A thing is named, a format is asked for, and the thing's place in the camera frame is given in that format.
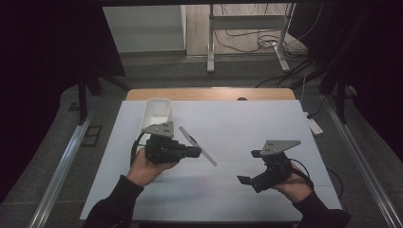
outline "black sleeve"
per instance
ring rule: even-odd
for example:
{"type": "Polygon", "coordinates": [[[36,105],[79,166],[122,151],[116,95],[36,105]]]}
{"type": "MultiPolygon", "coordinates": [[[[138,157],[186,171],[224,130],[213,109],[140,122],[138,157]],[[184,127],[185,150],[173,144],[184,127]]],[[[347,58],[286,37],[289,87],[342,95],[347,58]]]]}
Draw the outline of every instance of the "black sleeve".
{"type": "Polygon", "coordinates": [[[98,201],[89,212],[85,228],[130,227],[136,198],[144,187],[138,186],[121,175],[112,193],[98,201]]]}
{"type": "Polygon", "coordinates": [[[346,211],[329,210],[315,192],[293,205],[303,215],[298,228],[344,228],[351,218],[346,211]]]}

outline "human hand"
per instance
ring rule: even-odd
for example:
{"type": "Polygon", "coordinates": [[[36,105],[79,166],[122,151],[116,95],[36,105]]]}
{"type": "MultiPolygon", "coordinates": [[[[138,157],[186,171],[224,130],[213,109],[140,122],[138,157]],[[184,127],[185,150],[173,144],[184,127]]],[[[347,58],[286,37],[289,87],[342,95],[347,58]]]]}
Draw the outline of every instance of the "human hand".
{"type": "Polygon", "coordinates": [[[146,186],[154,181],[164,170],[175,165],[176,163],[155,164],[145,157],[145,149],[141,148],[137,152],[126,178],[139,186],[146,186]]]}
{"type": "MultiPolygon", "coordinates": [[[[296,170],[300,171],[293,163],[292,165],[296,170]]],[[[304,200],[312,193],[312,189],[307,182],[295,173],[291,173],[290,178],[283,183],[275,185],[273,189],[278,190],[293,203],[304,200]]]]}

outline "metal rail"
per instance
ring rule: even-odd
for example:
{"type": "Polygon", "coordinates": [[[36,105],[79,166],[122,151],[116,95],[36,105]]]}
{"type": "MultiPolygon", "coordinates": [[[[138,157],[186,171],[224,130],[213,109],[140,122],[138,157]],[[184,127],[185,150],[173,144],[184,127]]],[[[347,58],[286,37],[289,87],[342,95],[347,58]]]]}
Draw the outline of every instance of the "metal rail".
{"type": "Polygon", "coordinates": [[[59,165],[50,180],[47,191],[41,199],[38,207],[36,208],[35,214],[33,214],[32,220],[29,224],[29,228],[44,227],[51,209],[53,208],[54,202],[59,196],[59,192],[62,189],[63,183],[65,182],[67,173],[71,164],[74,161],[74,157],[77,150],[86,134],[86,129],[94,115],[95,105],[98,102],[97,97],[91,97],[88,101],[88,114],[82,125],[78,125],[68,143],[68,146],[63,154],[62,159],[60,159],[59,165]]]}
{"type": "Polygon", "coordinates": [[[341,138],[347,145],[353,160],[361,173],[362,178],[365,180],[370,192],[373,194],[376,204],[378,205],[383,217],[391,228],[402,228],[402,222],[399,218],[399,215],[396,213],[396,210],[393,206],[392,201],[389,199],[388,194],[385,189],[382,187],[382,184],[377,179],[374,174],[373,169],[366,161],[364,154],[360,150],[358,144],[356,143],[352,133],[350,132],[348,126],[343,124],[341,120],[338,118],[335,112],[335,105],[332,100],[324,97],[326,107],[336,125],[338,132],[340,133],[341,138]]]}

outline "gray carpet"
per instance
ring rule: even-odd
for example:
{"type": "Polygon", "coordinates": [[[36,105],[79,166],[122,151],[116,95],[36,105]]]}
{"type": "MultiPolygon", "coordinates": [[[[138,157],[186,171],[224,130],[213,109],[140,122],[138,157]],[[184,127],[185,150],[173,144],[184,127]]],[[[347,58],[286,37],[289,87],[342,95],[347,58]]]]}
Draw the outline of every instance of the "gray carpet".
{"type": "MultiPolygon", "coordinates": [[[[294,67],[300,61],[292,60],[290,65],[294,67]]],[[[118,78],[134,87],[254,87],[261,80],[283,75],[274,56],[219,57],[214,74],[206,73],[205,59],[159,60],[146,65],[138,65],[136,60],[124,61],[124,63],[127,62],[134,63],[125,65],[127,77],[118,78]]],[[[296,80],[303,78],[304,73],[304,71],[300,73],[296,80]]],[[[90,123],[90,126],[102,126],[100,139],[95,146],[81,146],[79,149],[62,191],[49,215],[46,227],[80,227],[82,224],[79,220],[82,208],[126,94],[109,82],[101,80],[101,83],[104,92],[90,123]]],[[[302,107],[310,113],[315,112],[321,103],[322,98],[317,91],[318,83],[320,79],[304,87],[302,107]]],[[[299,99],[301,92],[301,87],[295,90],[299,99]]],[[[28,226],[78,123],[79,112],[71,108],[77,102],[76,87],[68,89],[63,94],[55,121],[34,159],[0,205],[1,227],[28,226]]],[[[344,193],[340,201],[344,209],[353,216],[348,227],[389,227],[358,172],[350,152],[339,136],[327,109],[322,107],[314,119],[324,131],[321,137],[316,137],[316,142],[325,165],[341,177],[344,185],[344,193]]],[[[346,119],[356,141],[365,151],[375,174],[388,192],[398,213],[402,215],[403,180],[402,175],[398,175],[403,171],[402,163],[363,120],[350,100],[346,103],[346,119]]],[[[84,139],[84,143],[94,143],[94,141],[89,137],[84,139]]],[[[336,176],[332,174],[330,176],[336,191],[340,192],[341,185],[336,176]]]]}

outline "white tabletop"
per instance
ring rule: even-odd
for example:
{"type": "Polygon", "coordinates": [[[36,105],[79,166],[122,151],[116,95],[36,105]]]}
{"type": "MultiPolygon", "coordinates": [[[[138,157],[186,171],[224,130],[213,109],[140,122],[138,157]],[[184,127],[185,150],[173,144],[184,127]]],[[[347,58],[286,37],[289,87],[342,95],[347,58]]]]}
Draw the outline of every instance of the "white tabletop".
{"type": "MultiPolygon", "coordinates": [[[[81,219],[106,198],[119,176],[129,170],[146,102],[123,102],[81,219]]],[[[296,221],[301,214],[275,190],[256,193],[237,175],[251,178],[265,170],[251,150],[266,140],[299,140],[286,151],[304,163],[315,190],[329,208],[341,208],[335,189],[299,101],[172,102],[175,140],[190,145],[183,126],[218,163],[205,157],[184,159],[146,186],[136,201],[133,219],[155,221],[296,221]]]]}

